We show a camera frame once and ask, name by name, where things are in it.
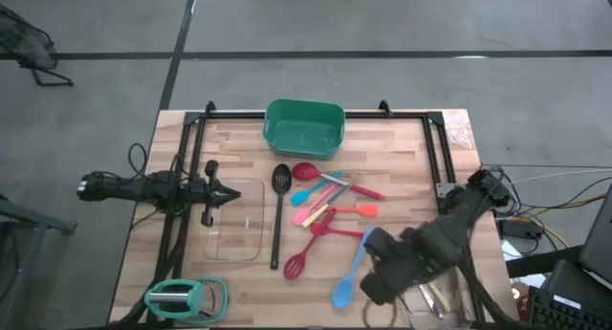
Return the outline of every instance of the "chair leg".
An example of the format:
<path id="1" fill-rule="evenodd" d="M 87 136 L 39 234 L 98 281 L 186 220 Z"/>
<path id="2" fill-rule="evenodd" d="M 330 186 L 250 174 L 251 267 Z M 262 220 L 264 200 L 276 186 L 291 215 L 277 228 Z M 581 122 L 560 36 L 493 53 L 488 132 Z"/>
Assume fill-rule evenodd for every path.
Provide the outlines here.
<path id="1" fill-rule="evenodd" d="M 65 76 L 61 76 L 61 75 L 59 75 L 57 73 L 51 72 L 49 70 L 45 70 L 45 69 L 42 69 L 42 68 L 36 68 L 36 67 L 32 67 L 32 68 L 29 68 L 29 69 L 32 72 L 32 76 L 34 77 L 34 81 L 36 82 L 36 85 L 38 85 L 38 86 L 75 86 L 75 84 L 73 83 L 72 80 L 68 79 Z M 58 78 L 63 79 L 65 81 L 62 81 L 62 82 L 43 82 L 40 79 L 40 77 L 38 76 L 38 73 L 36 71 L 44 73 L 44 74 L 47 74 L 47 75 L 50 75 L 50 76 L 53 76 L 53 77 L 58 77 Z"/>

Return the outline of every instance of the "red slotted spoon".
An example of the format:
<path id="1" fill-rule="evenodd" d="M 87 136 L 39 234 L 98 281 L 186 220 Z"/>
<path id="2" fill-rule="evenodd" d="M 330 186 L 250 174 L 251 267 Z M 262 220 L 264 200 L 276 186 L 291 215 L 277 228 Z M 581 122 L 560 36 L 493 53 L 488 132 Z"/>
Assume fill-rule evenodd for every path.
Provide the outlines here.
<path id="1" fill-rule="evenodd" d="M 325 214 L 323 221 L 321 221 L 319 228 L 320 229 L 327 228 L 329 223 L 332 222 L 332 219 L 334 218 L 335 215 L 336 215 L 335 209 L 329 210 Z M 302 271 L 304 270 L 304 267 L 306 266 L 306 253 L 308 253 L 308 251 L 313 246 L 313 244 L 315 244 L 315 241 L 317 241 L 317 239 L 322 235 L 323 235 L 323 231 L 317 231 L 315 234 L 313 234 L 313 237 L 310 239 L 308 244 L 306 244 L 306 248 L 304 248 L 304 250 L 302 250 L 301 253 L 295 254 L 291 258 L 289 258 L 287 263 L 285 263 L 285 268 L 283 269 L 283 274 L 285 275 L 285 278 L 292 280 L 294 278 L 297 278 L 300 274 L 302 274 Z"/>

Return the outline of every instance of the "orange spatula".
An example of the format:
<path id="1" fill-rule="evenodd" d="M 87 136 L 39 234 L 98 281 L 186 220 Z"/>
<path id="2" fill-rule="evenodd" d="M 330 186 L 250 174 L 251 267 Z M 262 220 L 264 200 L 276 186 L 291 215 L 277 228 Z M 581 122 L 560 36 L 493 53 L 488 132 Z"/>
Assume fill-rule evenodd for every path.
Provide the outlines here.
<path id="1" fill-rule="evenodd" d="M 379 207 L 377 205 L 361 205 L 357 208 L 336 207 L 336 211 L 353 211 L 361 214 L 361 216 L 375 217 L 379 214 Z"/>

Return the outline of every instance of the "blue spoon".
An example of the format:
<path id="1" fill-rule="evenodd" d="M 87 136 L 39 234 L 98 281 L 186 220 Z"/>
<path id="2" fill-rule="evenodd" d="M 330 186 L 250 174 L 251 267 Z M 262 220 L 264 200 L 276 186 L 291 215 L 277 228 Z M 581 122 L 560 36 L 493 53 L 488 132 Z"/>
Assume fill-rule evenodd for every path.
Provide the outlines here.
<path id="1" fill-rule="evenodd" d="M 336 177 L 336 178 L 339 178 L 339 177 L 341 177 L 341 176 L 342 176 L 342 172 L 336 172 L 336 173 L 334 173 L 334 174 L 333 174 L 333 176 L 334 176 L 334 177 Z M 317 184 L 317 185 L 316 185 L 316 186 L 314 186 L 314 187 L 311 187 L 311 188 L 309 188 L 309 189 L 306 189 L 306 190 L 301 190 L 301 191 L 296 192 L 296 193 L 295 193 L 295 194 L 294 194 L 294 195 L 291 197 L 291 205 L 292 205 L 292 206 L 294 206 L 294 207 L 297 207 L 297 206 L 299 206 L 299 205 L 303 204 L 303 203 L 304 203 L 304 201 L 308 200 L 308 197 L 310 197 L 310 194 L 311 194 L 313 191 L 315 191 L 315 190 L 317 190 L 317 189 L 319 189 L 319 188 L 321 188 L 321 187 L 325 186 L 325 185 L 326 185 L 326 184 L 328 184 L 328 183 L 329 183 L 329 181 L 328 181 L 328 180 L 323 180 L 323 181 L 321 181 L 321 183 Z"/>
<path id="2" fill-rule="evenodd" d="M 344 308 L 350 305 L 351 301 L 353 301 L 353 284 L 355 281 L 355 273 L 357 272 L 357 268 L 360 266 L 363 253 L 365 252 L 365 247 L 363 244 L 365 244 L 365 240 L 370 235 L 372 230 L 374 230 L 374 228 L 368 225 L 367 230 L 361 239 L 360 247 L 355 255 L 355 260 L 353 261 L 351 270 L 345 277 L 341 278 L 336 283 L 336 287 L 334 287 L 334 291 L 332 292 L 332 304 L 334 304 L 334 307 Z"/>

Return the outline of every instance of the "white cable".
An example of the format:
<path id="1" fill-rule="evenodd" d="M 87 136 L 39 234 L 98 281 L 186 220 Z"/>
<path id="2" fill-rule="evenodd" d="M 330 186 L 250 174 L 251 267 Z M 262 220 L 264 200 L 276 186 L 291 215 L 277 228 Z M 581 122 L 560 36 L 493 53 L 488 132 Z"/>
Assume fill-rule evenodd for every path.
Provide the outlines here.
<path id="1" fill-rule="evenodd" d="M 608 168 L 608 169 L 582 170 L 582 171 L 571 171 L 571 172 L 555 173 L 555 174 L 550 174 L 550 175 L 543 175 L 543 176 L 535 176 L 535 177 L 525 178 L 525 179 L 522 179 L 522 180 L 514 181 L 512 183 L 504 183 L 504 185 L 505 186 L 511 186 L 511 185 L 516 185 L 518 183 L 533 181 L 533 180 L 542 179 L 542 178 L 551 178 L 551 177 L 567 176 L 567 175 L 573 175 L 573 174 L 596 173 L 596 172 L 599 172 L 599 173 L 602 173 L 602 172 L 612 172 L 612 169 Z"/>

